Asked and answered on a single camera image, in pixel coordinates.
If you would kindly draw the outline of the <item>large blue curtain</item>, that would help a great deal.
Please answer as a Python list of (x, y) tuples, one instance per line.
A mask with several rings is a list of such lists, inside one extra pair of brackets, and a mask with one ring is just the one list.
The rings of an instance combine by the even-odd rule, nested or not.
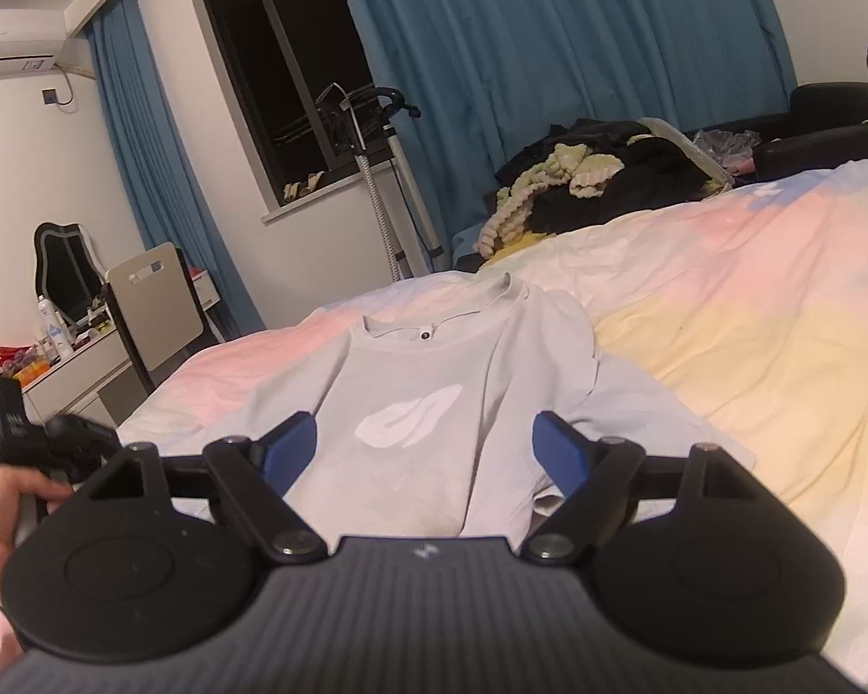
[(784, 110), (796, 77), (773, 0), (348, 0), (443, 241), (484, 219), (496, 170), (555, 124), (683, 130)]

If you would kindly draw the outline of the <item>garment steamer stand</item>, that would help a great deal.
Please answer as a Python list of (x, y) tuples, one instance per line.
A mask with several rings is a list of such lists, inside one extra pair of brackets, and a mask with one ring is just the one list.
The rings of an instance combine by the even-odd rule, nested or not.
[(393, 282), (420, 278), (450, 266), (393, 120), (421, 110), (396, 88), (362, 86), (344, 91), (331, 83), (315, 101), (318, 113), (344, 133), (370, 196)]

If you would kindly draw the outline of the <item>black sofa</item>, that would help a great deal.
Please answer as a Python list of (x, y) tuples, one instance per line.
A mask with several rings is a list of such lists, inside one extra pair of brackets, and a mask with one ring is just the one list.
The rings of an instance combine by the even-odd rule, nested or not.
[(759, 137), (742, 171), (734, 172), (740, 185), (867, 160), (868, 83), (802, 84), (793, 90), (782, 113), (720, 122), (703, 132)]

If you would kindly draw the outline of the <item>narrow blue curtain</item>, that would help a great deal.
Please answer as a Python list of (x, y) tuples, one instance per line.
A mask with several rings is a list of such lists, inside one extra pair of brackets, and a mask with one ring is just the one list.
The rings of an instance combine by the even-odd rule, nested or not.
[(264, 321), (219, 232), (176, 128), (137, 0), (106, 0), (84, 27), (101, 110), (142, 243), (175, 245), (218, 290), (225, 337)]

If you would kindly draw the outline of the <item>light grey t-shirt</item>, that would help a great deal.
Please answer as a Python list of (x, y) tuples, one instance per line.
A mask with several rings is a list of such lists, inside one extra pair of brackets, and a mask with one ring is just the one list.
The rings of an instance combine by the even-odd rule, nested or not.
[(651, 455), (717, 444), (745, 467), (756, 462), (643, 368), (600, 349), (572, 294), (514, 276), (472, 285), (439, 313), (364, 316), (260, 382), (240, 409), (164, 448), (191, 455), (226, 435), (257, 439), (308, 412), (317, 451), (285, 500), (328, 544), (503, 536), (518, 545), (561, 500), (533, 456), (544, 411)]

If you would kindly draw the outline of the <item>white dressing table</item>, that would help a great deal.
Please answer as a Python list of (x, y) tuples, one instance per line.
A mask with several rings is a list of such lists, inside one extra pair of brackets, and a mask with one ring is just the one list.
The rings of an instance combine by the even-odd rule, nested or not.
[[(111, 316), (106, 301), (105, 307)], [(79, 414), (119, 426), (152, 394), (137, 378), (112, 321), (109, 331), (26, 385), (23, 395), (26, 411), (42, 423), (57, 414)]]

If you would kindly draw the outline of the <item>white spray bottle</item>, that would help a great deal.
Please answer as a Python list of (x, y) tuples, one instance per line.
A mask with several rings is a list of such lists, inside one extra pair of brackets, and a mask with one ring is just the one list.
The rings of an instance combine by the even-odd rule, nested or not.
[(54, 346), (54, 351), (61, 360), (67, 360), (73, 356), (73, 345), (68, 335), (67, 327), (61, 315), (57, 312), (56, 306), (51, 302), (50, 298), (46, 298), (44, 294), (39, 296), (39, 315), (42, 318), (45, 334)]

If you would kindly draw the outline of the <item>dark window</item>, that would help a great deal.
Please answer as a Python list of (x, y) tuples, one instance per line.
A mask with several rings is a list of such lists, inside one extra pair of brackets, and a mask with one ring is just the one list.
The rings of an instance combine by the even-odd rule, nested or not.
[(373, 77), (348, 0), (203, 0), (280, 207), (357, 172), (348, 132), (319, 106)]

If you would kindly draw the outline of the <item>pastel rainbow bed cover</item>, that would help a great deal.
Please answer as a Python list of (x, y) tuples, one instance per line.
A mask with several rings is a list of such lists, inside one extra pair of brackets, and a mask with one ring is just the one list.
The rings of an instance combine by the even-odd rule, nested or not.
[(753, 451), (844, 566), (826, 653), (868, 686), (868, 160), (622, 216), (503, 270), (572, 294), (600, 345)]

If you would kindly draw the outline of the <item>beige chair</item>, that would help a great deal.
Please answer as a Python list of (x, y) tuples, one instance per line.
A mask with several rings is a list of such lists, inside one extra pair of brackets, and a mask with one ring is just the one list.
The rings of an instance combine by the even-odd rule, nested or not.
[(183, 252), (174, 243), (155, 246), (111, 268), (103, 294), (147, 393), (192, 354), (216, 345)]

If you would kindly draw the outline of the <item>pile of dark clothes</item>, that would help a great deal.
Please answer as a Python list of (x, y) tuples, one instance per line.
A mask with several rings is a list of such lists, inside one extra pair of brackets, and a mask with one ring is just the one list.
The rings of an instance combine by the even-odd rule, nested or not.
[(554, 125), (495, 173), (491, 216), (473, 251), (484, 260), (528, 235), (559, 235), (629, 213), (701, 202), (732, 176), (658, 117)]

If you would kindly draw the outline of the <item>white air conditioner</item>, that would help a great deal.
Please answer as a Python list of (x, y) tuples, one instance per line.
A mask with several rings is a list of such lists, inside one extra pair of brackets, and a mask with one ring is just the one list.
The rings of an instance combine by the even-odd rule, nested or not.
[(61, 11), (0, 9), (0, 79), (49, 71), (65, 41)]

